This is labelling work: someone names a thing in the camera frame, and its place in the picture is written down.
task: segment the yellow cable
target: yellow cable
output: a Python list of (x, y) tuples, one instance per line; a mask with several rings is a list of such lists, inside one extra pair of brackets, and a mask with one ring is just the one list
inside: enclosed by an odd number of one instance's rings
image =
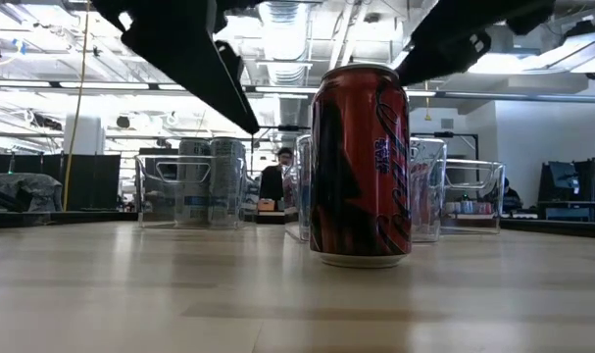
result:
[(8, 64), (10, 64), (11, 62), (15, 61), (16, 59), (18, 59), (18, 55), (17, 55), (17, 56), (15, 56), (15, 57), (12, 57), (12, 58), (10, 58), (10, 59), (8, 59), (8, 60), (6, 60), (6, 61), (4, 61), (4, 62), (0, 62), (0, 66), (1, 66), (1, 65), (8, 65)]
[(83, 95), (83, 82), (85, 81), (85, 59), (88, 47), (88, 20), (90, 14), (90, 0), (85, 2), (85, 36), (83, 37), (83, 50), (81, 59), (81, 81), (79, 83), (79, 96), (77, 97), (77, 108), (74, 113), (73, 134), (71, 135), (71, 146), (69, 147), (69, 163), (66, 165), (66, 175), (64, 177), (64, 212), (68, 211), (69, 189), (71, 189), (71, 164), (73, 163), (74, 137), (79, 125), (79, 111), (81, 109), (81, 96)]
[(1, 65), (8, 65), (8, 64), (10, 64), (11, 62), (15, 61), (15, 60), (16, 60), (16, 59), (19, 57), (19, 54), (21, 54), (21, 47), (23, 46), (23, 43), (22, 43), (21, 41), (19, 41), (19, 40), (18, 40), (18, 41), (17, 41), (17, 43), (16, 43), (16, 46), (17, 46), (19, 49), (16, 51), (16, 54), (15, 54), (15, 56), (14, 56), (14, 57), (12, 57), (12, 58), (10, 58), (10, 59), (8, 59), (8, 60), (6, 60), (6, 61), (4, 61), (4, 62), (0, 62), (0, 66), (1, 66)]

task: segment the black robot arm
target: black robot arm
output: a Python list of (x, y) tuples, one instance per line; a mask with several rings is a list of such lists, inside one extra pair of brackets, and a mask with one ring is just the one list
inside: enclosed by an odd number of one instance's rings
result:
[[(244, 63), (212, 34), (227, 25), (226, 10), (263, 0), (92, 0), (123, 32), (122, 42), (173, 81), (249, 133), (260, 127), (240, 85)], [(132, 24), (119, 20), (127, 13)]]
[(396, 69), (402, 85), (464, 73), (491, 48), (485, 29), (506, 22), (527, 34), (554, 12), (556, 0), (440, 0), (411, 35), (413, 49)]

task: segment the fluorescent light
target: fluorescent light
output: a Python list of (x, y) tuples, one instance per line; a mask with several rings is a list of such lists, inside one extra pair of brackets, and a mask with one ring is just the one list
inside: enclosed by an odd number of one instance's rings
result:
[(319, 88), (318, 87), (257, 86), (256, 92), (314, 94), (314, 93), (319, 92)]
[(162, 90), (186, 90), (186, 88), (179, 84), (158, 84), (158, 88)]
[(0, 79), (0, 87), (50, 87), (47, 81)]
[(436, 95), (436, 92), (407, 90), (406, 95), (408, 95), (409, 97), (434, 97)]
[(468, 70), (472, 74), (515, 75), (524, 70), (524, 64), (515, 55), (488, 53)]
[(293, 60), (291, 60), (291, 61), (288, 61), (288, 60), (258, 60), (258, 61), (256, 61), (256, 65), (257, 66), (266, 65), (266, 66), (278, 66), (278, 67), (311, 68), (313, 66), (313, 63), (305, 62), (305, 61), (293, 61)]
[(265, 94), (265, 98), (308, 99), (308, 95), (306, 95), (306, 94), (277, 93), (277, 94)]
[[(80, 85), (81, 85), (81, 82), (60, 82), (60, 86), (62, 86), (64, 88), (79, 88)], [(84, 82), (83, 88), (149, 89), (149, 85), (146, 83), (125, 83), (125, 82)]]

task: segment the desk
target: desk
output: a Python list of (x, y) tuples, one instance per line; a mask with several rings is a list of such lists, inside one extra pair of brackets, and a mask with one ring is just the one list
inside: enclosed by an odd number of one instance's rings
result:
[(593, 353), (595, 239), (448, 236), (352, 270), (282, 226), (0, 229), (0, 352)]
[(595, 202), (586, 201), (547, 201), (537, 204), (539, 219), (563, 220), (586, 219), (595, 223)]

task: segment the person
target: person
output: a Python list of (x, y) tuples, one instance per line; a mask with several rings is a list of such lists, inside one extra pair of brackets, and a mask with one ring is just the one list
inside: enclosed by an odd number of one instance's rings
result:
[(507, 178), (504, 179), (504, 201), (503, 212), (511, 212), (520, 209), (522, 206), (520, 195), (511, 188), (511, 183)]
[(288, 147), (283, 147), (277, 151), (279, 164), (268, 166), (262, 171), (260, 181), (260, 198), (279, 201), (284, 197), (282, 167), (290, 166), (293, 161), (293, 151)]

